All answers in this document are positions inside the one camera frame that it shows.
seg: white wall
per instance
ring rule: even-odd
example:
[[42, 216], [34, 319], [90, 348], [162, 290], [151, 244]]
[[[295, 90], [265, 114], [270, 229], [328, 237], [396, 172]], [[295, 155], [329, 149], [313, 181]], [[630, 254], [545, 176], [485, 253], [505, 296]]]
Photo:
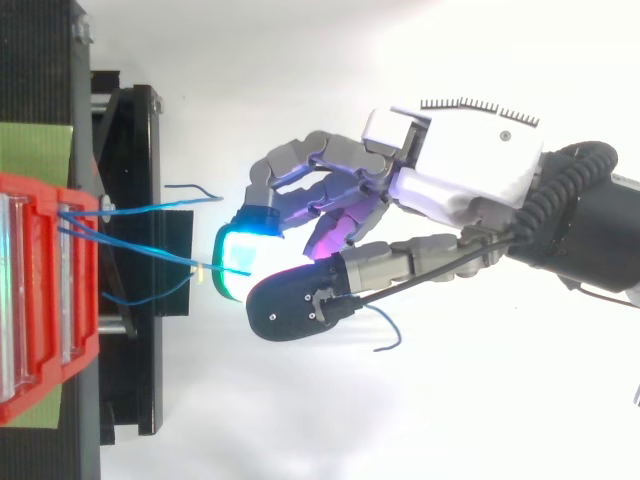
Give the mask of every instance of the white wall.
[[[126, 83], [151, 83], [165, 99], [163, 181], [226, 198], [196, 209], [195, 258], [210, 258], [254, 161], [314, 129], [357, 138], [369, 111], [390, 102], [468, 94], [509, 103], [543, 117], [547, 149], [607, 141], [618, 171], [640, 178], [634, 2], [83, 5], [96, 22], [94, 68], [120, 68]], [[394, 211], [371, 238], [439, 230]], [[165, 321], [164, 426], [151, 438], [119, 429], [103, 449], [103, 477], [640, 476], [636, 312], [509, 260], [381, 306], [405, 337], [395, 351], [371, 352], [393, 332], [370, 313], [271, 344], [209, 281], [193, 284], [191, 317]]]

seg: robotic hand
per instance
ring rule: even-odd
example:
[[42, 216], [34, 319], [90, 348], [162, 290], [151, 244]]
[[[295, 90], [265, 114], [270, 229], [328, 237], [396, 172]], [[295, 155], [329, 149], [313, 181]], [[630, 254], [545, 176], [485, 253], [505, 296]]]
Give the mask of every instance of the robotic hand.
[[[314, 263], [272, 275], [248, 296], [252, 329], [274, 341], [324, 332], [424, 281], [471, 277], [503, 255], [570, 289], [627, 291], [640, 305], [640, 184], [612, 174], [617, 154], [604, 143], [542, 149], [537, 119], [492, 103], [376, 110], [362, 142], [313, 132], [255, 163], [244, 205], [217, 235], [214, 263], [251, 270], [247, 237], [278, 238], [320, 217], [304, 250]], [[307, 190], [278, 191], [314, 170], [330, 173]], [[391, 203], [461, 235], [355, 247]], [[213, 275], [232, 297], [233, 274]]]

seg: blue wire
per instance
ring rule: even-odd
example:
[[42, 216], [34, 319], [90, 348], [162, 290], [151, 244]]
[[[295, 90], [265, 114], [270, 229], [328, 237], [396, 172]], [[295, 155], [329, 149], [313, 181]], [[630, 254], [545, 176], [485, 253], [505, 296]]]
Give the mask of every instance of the blue wire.
[[104, 235], [100, 232], [96, 232], [95, 230], [90, 229], [89, 227], [87, 227], [86, 225], [83, 225], [82, 223], [78, 222], [77, 220], [74, 220], [73, 218], [69, 217], [66, 215], [66, 213], [64, 212], [59, 212], [58, 215], [63, 218], [64, 220], [68, 221], [71, 225], [79, 228], [80, 230], [86, 232], [87, 234], [82, 234], [73, 230], [69, 230], [67, 228], [62, 228], [62, 227], [58, 227], [58, 230], [62, 233], [66, 233], [68, 235], [74, 236], [74, 237], [78, 237], [78, 238], [82, 238], [84, 240], [89, 240], [89, 241], [94, 241], [94, 242], [98, 242], [98, 243], [104, 243], [107, 245], [111, 245], [114, 247], [119, 247], [119, 248], [126, 248], [128, 250], [132, 250], [134, 252], [137, 253], [141, 253], [143, 255], [149, 255], [152, 257], [156, 257], [156, 258], [160, 258], [162, 260], [166, 260], [169, 262], [174, 262], [174, 263], [179, 263], [182, 265], [188, 265], [188, 266], [192, 266], [192, 267], [202, 267], [202, 268], [206, 268], [207, 270], [215, 270], [215, 271], [227, 271], [227, 272], [231, 272], [231, 273], [235, 273], [238, 275], [243, 275], [245, 277], [250, 276], [250, 273], [247, 272], [241, 272], [239, 270], [234, 270], [231, 268], [224, 268], [224, 267], [220, 267], [217, 265], [211, 265], [208, 263], [200, 263], [197, 262], [195, 260], [192, 260], [190, 258], [183, 258], [183, 257], [179, 257], [177, 255], [174, 255], [172, 253], [166, 252], [164, 250], [160, 250], [154, 247], [150, 247], [147, 245], [137, 245], [134, 243], [129, 243], [129, 242], [125, 242], [123, 240], [119, 240], [117, 238], [113, 238], [110, 237], [108, 235]]
[[196, 185], [195, 183], [184, 183], [184, 184], [181, 184], [181, 185], [165, 185], [164, 188], [197, 188], [198, 190], [200, 190], [202, 193], [204, 193], [209, 198], [221, 198], [221, 197], [217, 197], [215, 195], [211, 195], [204, 188], [202, 188], [200, 185]]
[[160, 293], [158, 295], [153, 295], [151, 297], [148, 298], [143, 298], [142, 300], [136, 300], [136, 301], [132, 301], [132, 302], [128, 302], [126, 300], [123, 300], [121, 298], [118, 297], [114, 297], [113, 295], [107, 293], [107, 292], [102, 292], [102, 296], [104, 298], [106, 298], [107, 300], [111, 300], [114, 303], [119, 303], [120, 305], [127, 305], [128, 307], [135, 307], [137, 305], [142, 305], [144, 303], [147, 302], [152, 302], [154, 300], [159, 300], [161, 298], [167, 297], [169, 295], [171, 295], [172, 293], [180, 290], [186, 283], [189, 282], [189, 280], [191, 280], [191, 278], [195, 275], [195, 273], [190, 273], [189, 276], [187, 278], [185, 278], [184, 280], [182, 280], [178, 285], [176, 285], [175, 287], [173, 287], [171, 290], [167, 290], [164, 293]]
[[382, 310], [381, 308], [378, 308], [374, 305], [369, 305], [369, 304], [365, 304], [364, 307], [368, 308], [369, 310], [373, 310], [375, 312], [378, 312], [380, 315], [382, 315], [382, 317], [389, 322], [389, 325], [391, 325], [393, 327], [393, 329], [396, 332], [396, 335], [398, 336], [398, 339], [396, 340], [396, 343], [394, 343], [393, 345], [389, 345], [388, 347], [380, 347], [380, 348], [376, 348], [374, 350], [374, 352], [383, 352], [385, 350], [392, 350], [394, 348], [396, 348], [398, 345], [400, 345], [402, 343], [402, 334], [400, 333], [400, 329], [397, 327], [397, 325], [395, 323], [393, 323], [393, 320], [391, 320], [391, 317], [389, 315], [387, 315], [384, 310]]
[[135, 215], [137, 213], [152, 212], [155, 210], [163, 210], [165, 208], [179, 207], [181, 205], [193, 205], [195, 203], [219, 202], [220, 200], [222, 200], [222, 197], [196, 198], [195, 200], [180, 200], [178, 202], [159, 203], [157, 205], [146, 205], [144, 207], [138, 207], [138, 208], [123, 208], [120, 210], [113, 210], [113, 211], [94, 210], [94, 211], [76, 211], [76, 212], [58, 212], [58, 213], [64, 213], [69, 217], [102, 217], [105, 215], [109, 215], [109, 216]]

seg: red plastic bin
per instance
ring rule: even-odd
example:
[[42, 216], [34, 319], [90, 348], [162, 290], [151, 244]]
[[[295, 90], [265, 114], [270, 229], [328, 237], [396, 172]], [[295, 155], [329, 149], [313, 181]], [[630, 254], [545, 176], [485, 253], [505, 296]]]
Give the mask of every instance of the red plastic bin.
[[[66, 365], [60, 355], [61, 202], [77, 210], [96, 210], [98, 203], [82, 192], [0, 175], [5, 213], [0, 225], [10, 232], [0, 241], [0, 425], [38, 403], [98, 353], [97, 247], [74, 238], [74, 354]], [[97, 227], [95, 218], [83, 222]], [[3, 397], [3, 385], [11, 387], [11, 382], [13, 388], [5, 388]]]

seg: coiled black cable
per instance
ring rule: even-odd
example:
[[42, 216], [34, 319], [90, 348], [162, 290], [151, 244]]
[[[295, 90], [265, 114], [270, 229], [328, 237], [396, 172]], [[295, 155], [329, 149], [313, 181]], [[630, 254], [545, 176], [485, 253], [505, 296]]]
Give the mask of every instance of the coiled black cable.
[[584, 142], [560, 150], [576, 158], [575, 163], [543, 185], [515, 214], [510, 230], [515, 244], [533, 242], [539, 229], [556, 213], [593, 185], [611, 175], [618, 164], [618, 153], [606, 143]]

